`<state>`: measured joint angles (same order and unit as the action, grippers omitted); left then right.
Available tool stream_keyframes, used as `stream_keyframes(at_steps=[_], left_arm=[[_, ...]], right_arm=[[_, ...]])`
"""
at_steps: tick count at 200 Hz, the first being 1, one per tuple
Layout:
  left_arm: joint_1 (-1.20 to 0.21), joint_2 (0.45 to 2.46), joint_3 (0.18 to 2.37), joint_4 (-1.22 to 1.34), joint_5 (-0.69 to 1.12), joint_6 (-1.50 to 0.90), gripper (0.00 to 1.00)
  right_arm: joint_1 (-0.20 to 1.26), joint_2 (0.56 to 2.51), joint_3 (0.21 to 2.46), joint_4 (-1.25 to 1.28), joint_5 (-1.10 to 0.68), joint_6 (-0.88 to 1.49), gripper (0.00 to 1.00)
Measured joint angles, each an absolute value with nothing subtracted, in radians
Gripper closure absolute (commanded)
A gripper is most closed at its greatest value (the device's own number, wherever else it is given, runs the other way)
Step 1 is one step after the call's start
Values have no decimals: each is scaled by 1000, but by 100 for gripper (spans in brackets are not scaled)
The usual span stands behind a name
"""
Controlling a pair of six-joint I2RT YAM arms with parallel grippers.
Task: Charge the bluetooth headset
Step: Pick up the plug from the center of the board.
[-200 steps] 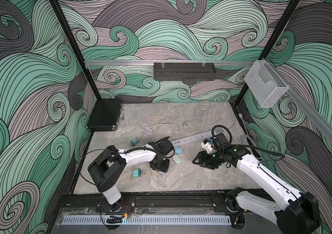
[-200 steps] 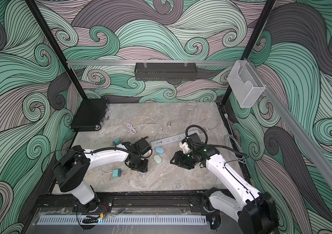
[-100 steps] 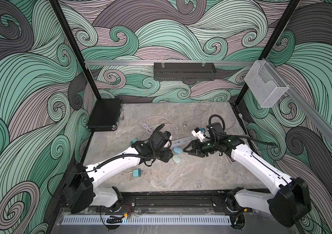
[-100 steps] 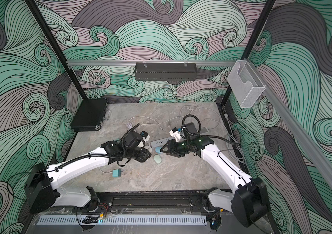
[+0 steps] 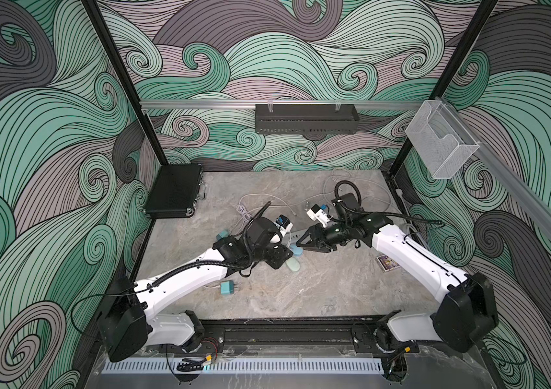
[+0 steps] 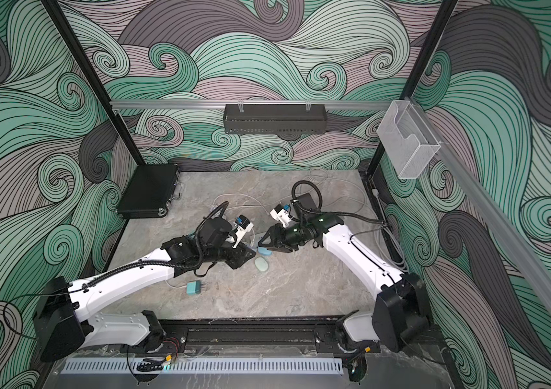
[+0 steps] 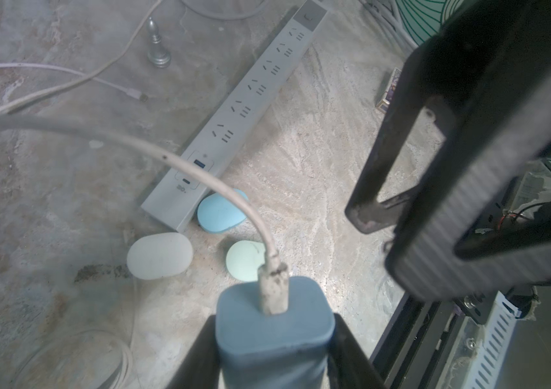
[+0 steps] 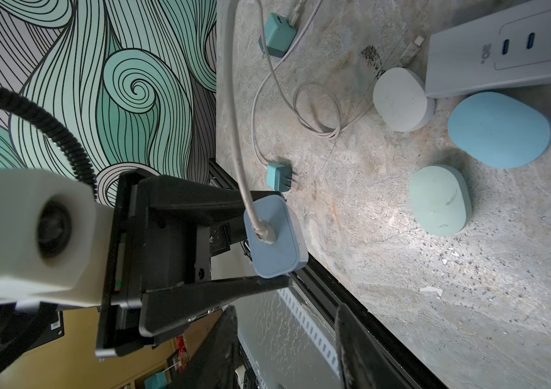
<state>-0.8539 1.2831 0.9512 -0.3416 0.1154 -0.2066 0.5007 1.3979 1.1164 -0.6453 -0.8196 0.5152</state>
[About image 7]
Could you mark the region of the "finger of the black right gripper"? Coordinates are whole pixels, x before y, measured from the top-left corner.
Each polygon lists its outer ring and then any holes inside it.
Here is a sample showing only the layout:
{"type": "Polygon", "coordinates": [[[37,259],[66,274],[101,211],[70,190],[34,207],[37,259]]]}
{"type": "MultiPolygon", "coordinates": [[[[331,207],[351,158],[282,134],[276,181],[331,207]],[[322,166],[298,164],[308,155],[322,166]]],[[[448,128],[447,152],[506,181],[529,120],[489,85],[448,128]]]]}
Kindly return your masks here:
{"type": "Polygon", "coordinates": [[[406,60],[395,95],[377,138],[345,208],[345,215],[363,234],[383,230],[407,214],[420,186],[379,201],[390,170],[423,110],[429,110],[442,134],[450,132],[450,105],[445,100],[449,49],[442,43],[425,43],[406,60]]]}

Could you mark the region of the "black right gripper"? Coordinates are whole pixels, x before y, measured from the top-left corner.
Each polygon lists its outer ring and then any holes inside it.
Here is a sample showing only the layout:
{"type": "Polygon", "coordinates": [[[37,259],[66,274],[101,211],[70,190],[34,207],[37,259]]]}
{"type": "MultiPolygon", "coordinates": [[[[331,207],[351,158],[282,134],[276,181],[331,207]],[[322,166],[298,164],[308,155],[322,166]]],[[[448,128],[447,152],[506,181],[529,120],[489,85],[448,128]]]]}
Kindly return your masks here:
{"type": "Polygon", "coordinates": [[[386,257],[423,301],[551,280],[551,219],[463,241],[526,163],[551,157],[551,1],[478,1],[416,52],[447,142],[386,257]]]}

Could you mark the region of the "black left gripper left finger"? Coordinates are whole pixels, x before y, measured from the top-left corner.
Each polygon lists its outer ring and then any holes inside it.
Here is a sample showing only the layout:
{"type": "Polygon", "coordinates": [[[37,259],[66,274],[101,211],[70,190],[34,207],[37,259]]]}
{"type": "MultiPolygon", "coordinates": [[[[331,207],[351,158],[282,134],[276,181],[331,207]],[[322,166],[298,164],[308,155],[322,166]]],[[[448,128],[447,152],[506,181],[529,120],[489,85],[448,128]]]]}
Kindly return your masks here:
{"type": "Polygon", "coordinates": [[[220,355],[215,338],[215,316],[211,315],[167,388],[218,388],[219,381],[220,355]]]}

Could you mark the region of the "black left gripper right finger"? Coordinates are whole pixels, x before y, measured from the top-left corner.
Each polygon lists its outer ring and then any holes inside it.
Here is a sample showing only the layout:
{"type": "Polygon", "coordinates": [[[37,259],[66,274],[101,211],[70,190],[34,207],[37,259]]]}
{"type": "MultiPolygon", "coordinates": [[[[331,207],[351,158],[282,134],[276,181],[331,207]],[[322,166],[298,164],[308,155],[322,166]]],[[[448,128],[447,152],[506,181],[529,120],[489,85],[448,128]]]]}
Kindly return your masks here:
{"type": "Polygon", "coordinates": [[[327,377],[331,389],[384,388],[384,382],[340,314],[328,346],[327,377]]]}

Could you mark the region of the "blue USB wall charger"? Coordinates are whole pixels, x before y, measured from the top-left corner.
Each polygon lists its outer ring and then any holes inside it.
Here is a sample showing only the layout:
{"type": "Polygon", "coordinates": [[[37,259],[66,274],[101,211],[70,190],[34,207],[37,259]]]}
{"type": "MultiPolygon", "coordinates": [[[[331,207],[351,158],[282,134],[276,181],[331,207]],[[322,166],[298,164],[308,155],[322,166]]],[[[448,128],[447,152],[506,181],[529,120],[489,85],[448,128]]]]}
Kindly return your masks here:
{"type": "Polygon", "coordinates": [[[258,284],[233,285],[216,307],[215,339],[227,388],[319,388],[335,316],[320,285],[292,277],[288,310],[265,316],[258,284]]]}

